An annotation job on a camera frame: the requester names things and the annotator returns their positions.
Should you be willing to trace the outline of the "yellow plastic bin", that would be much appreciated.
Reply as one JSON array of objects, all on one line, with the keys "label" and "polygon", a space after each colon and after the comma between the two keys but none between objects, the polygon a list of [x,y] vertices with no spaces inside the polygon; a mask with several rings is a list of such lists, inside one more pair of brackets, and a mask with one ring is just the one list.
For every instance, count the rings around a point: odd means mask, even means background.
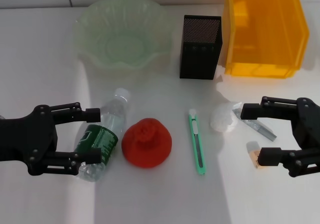
[{"label": "yellow plastic bin", "polygon": [[225,0],[225,73],[292,77],[302,66],[310,32],[300,0]]}]

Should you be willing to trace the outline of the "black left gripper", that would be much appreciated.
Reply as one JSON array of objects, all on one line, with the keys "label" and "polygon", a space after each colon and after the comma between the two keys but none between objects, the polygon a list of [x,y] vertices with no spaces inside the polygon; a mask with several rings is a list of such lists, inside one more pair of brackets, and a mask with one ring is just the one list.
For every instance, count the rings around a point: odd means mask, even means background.
[{"label": "black left gripper", "polygon": [[100,148],[87,152],[55,151],[58,141],[55,124],[100,121],[99,108],[82,110],[79,102],[55,106],[38,105],[27,116],[0,119],[0,162],[22,162],[32,176],[76,176],[82,163],[101,163],[102,151]]}]

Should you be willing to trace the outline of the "green utility knife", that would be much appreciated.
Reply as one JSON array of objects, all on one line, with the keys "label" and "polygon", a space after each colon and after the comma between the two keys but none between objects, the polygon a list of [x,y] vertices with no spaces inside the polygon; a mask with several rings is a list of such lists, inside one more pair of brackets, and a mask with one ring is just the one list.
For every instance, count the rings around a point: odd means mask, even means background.
[{"label": "green utility knife", "polygon": [[202,138],[200,134],[198,115],[195,109],[188,111],[188,122],[191,133],[191,141],[194,153],[195,168],[199,175],[205,175],[206,173],[206,162],[204,157]]}]

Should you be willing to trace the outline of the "clear water bottle green label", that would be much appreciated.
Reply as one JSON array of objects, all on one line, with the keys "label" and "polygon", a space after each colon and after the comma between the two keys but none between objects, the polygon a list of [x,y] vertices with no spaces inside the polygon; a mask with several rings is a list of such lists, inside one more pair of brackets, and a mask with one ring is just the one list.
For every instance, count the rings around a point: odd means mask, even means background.
[{"label": "clear water bottle green label", "polygon": [[128,90],[117,88],[113,98],[100,108],[100,122],[86,127],[75,151],[82,153],[100,148],[101,162],[95,164],[83,162],[79,167],[78,178],[96,182],[103,176],[111,155],[123,135],[130,97]]}]

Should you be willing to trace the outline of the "pale green glass fruit bowl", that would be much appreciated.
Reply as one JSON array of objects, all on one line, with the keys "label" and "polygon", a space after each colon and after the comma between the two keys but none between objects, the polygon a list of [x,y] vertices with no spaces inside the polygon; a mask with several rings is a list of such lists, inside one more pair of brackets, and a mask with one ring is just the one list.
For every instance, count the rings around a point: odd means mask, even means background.
[{"label": "pale green glass fruit bowl", "polygon": [[77,54],[102,69],[140,69],[172,48],[173,21],[152,0],[99,0],[76,19]]}]

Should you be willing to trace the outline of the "red-orange fruit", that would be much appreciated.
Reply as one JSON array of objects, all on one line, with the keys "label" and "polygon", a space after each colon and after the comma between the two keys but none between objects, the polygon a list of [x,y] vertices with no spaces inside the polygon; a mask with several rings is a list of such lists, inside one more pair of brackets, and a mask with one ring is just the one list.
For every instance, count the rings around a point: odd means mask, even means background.
[{"label": "red-orange fruit", "polygon": [[162,164],[172,150],[168,129],[155,118],[144,118],[125,132],[121,149],[124,158],[139,168],[154,168]]}]

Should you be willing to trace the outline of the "silver staples strip clear wrapper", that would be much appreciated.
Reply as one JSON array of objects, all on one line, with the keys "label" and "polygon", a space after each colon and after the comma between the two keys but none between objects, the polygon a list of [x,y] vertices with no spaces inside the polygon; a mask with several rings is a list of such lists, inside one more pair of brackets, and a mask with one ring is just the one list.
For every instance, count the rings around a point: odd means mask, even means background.
[{"label": "silver staples strip clear wrapper", "polygon": [[237,108],[232,110],[235,116],[245,123],[247,126],[261,134],[262,136],[266,137],[268,140],[274,142],[277,138],[277,136],[268,128],[266,127],[263,123],[261,123],[258,120],[249,120],[249,119],[241,119],[241,113],[242,109]]}]

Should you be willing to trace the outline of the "white paper ball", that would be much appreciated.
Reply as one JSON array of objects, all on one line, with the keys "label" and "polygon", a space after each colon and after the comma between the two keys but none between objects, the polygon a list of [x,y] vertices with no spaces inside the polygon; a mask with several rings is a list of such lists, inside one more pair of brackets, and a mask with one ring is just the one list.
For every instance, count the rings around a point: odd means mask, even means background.
[{"label": "white paper ball", "polygon": [[234,110],[240,108],[242,102],[228,102],[215,107],[210,116],[210,127],[220,133],[233,131],[238,124],[238,117]]}]

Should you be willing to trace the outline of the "orange eraser white end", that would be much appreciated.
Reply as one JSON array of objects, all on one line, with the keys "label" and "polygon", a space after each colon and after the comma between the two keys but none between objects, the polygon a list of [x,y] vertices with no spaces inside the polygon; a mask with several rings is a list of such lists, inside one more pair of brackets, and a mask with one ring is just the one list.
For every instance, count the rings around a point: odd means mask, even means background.
[{"label": "orange eraser white end", "polygon": [[261,147],[260,147],[259,143],[257,141],[249,141],[246,144],[246,148],[247,148],[247,152],[249,154],[249,157],[251,159],[251,162],[252,162],[253,166],[256,169],[265,168],[264,166],[261,166],[258,163],[258,157],[259,157],[259,154],[260,154],[260,151],[261,151]]}]

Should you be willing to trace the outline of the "black mesh pen holder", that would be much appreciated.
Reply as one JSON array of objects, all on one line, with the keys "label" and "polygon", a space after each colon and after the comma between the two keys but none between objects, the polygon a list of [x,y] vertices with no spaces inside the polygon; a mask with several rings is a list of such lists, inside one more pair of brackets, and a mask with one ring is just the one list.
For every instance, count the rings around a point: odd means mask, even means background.
[{"label": "black mesh pen holder", "polygon": [[222,38],[220,16],[185,15],[183,19],[179,77],[213,80]]}]

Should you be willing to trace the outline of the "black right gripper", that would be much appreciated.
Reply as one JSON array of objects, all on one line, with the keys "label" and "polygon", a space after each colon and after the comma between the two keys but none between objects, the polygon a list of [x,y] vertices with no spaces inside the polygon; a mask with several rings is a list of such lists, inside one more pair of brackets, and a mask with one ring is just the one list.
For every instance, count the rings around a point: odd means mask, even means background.
[{"label": "black right gripper", "polygon": [[290,177],[320,173],[320,106],[311,99],[284,99],[263,96],[261,103],[245,103],[240,118],[271,118],[291,121],[292,134],[300,150],[263,147],[257,158],[260,166],[282,164]]}]

